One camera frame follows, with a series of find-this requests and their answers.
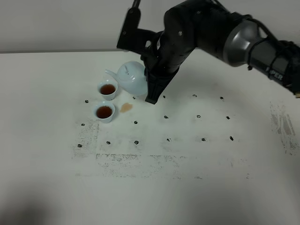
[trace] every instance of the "robotic arm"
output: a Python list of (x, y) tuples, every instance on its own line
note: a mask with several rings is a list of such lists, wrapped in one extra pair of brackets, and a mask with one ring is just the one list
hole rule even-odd
[(252, 16), (230, 13), (218, 0), (187, 0), (165, 13), (165, 30), (155, 33), (138, 29), (139, 3), (135, 0), (128, 10), (117, 47), (141, 55), (147, 102), (157, 102), (195, 48), (233, 67), (248, 64), (249, 70), (256, 68), (300, 98), (300, 48), (278, 41)]

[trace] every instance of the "brown tea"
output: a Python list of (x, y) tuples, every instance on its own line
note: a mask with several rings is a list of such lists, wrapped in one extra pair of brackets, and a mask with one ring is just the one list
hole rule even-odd
[(112, 84), (103, 85), (100, 89), (101, 94), (110, 95), (116, 91), (116, 88)]
[(105, 119), (107, 117), (110, 117), (112, 113), (113, 111), (110, 107), (102, 106), (97, 109), (96, 115), (101, 119)]

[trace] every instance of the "teapot spout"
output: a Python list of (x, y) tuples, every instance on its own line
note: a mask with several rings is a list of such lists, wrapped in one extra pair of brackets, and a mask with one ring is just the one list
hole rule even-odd
[(108, 75), (112, 76), (116, 81), (118, 81), (117, 75), (113, 71), (110, 71), (110, 70), (106, 69), (105, 72)]

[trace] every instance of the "white tabletop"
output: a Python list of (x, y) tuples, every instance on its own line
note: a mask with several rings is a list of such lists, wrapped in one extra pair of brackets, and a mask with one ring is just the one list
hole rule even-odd
[(103, 124), (97, 84), (130, 60), (0, 55), (1, 210), (35, 199), (49, 224), (300, 224), (300, 100), (196, 50), (155, 105), (121, 90)]

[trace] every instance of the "white teapot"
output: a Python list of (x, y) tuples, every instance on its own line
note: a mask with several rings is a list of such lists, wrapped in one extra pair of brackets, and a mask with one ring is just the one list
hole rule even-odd
[(145, 67), (136, 61), (130, 61), (123, 64), (117, 74), (106, 69), (105, 72), (112, 76), (119, 85), (132, 95), (143, 95), (148, 91)]

